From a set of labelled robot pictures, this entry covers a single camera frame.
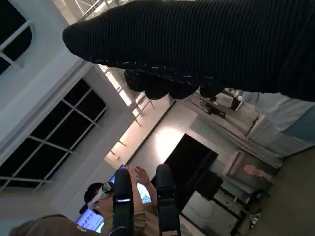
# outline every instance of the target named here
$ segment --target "raised hand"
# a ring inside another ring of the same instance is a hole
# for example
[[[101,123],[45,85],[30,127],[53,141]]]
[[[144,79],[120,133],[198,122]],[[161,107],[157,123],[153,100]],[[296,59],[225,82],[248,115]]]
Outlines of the raised hand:
[[[145,169],[142,169],[141,167],[137,166],[135,168],[135,172],[138,177],[138,182],[140,184],[143,184],[144,186],[148,186],[150,184],[150,179]]]

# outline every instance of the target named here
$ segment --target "window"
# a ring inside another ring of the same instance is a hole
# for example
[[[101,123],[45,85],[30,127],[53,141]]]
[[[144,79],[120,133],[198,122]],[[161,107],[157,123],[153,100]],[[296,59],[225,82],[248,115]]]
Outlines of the window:
[[[0,34],[0,74],[10,65],[21,69],[17,60],[30,46],[32,41],[31,21],[26,19],[9,3],[8,0],[0,2],[0,9],[6,14],[1,14],[0,20],[6,22],[1,27]]]
[[[0,190],[34,188],[56,173],[106,111],[104,101],[81,79],[0,166]]]

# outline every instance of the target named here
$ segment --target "monitor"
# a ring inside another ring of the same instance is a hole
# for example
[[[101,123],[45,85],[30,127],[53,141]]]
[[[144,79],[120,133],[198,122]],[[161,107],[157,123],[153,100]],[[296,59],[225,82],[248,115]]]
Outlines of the monitor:
[[[115,175],[113,175],[109,181],[115,182]],[[151,198],[146,187],[140,183],[138,183],[137,188],[140,193],[140,197],[142,199],[142,203],[150,203]],[[102,216],[95,214],[92,210],[86,209],[80,216],[80,218],[76,221],[78,225],[85,229],[93,230],[95,232],[100,233],[101,228],[104,225],[104,219]]]

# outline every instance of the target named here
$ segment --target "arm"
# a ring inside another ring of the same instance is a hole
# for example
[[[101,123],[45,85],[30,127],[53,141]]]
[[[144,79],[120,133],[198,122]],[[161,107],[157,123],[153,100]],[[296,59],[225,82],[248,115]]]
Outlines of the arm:
[[[152,204],[156,205],[157,204],[156,188],[154,188],[154,186],[150,182],[148,173],[146,172],[145,169],[139,166],[136,167],[135,171],[136,171],[139,183],[146,187],[146,189],[149,192]]]
[[[130,173],[131,184],[132,184],[133,211],[134,213],[139,213],[139,212],[142,212],[143,205],[142,205],[140,193],[137,188],[138,180],[137,180],[136,172],[134,168],[127,167],[127,169]]]

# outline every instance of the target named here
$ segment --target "white wall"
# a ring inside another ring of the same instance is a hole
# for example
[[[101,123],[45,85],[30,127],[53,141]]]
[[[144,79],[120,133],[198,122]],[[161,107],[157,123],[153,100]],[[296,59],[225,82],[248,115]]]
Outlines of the white wall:
[[[197,113],[177,103],[135,154],[130,164],[143,167],[152,178],[156,167],[168,158],[185,133],[217,152],[218,159],[222,162],[236,150],[233,143],[199,119]]]

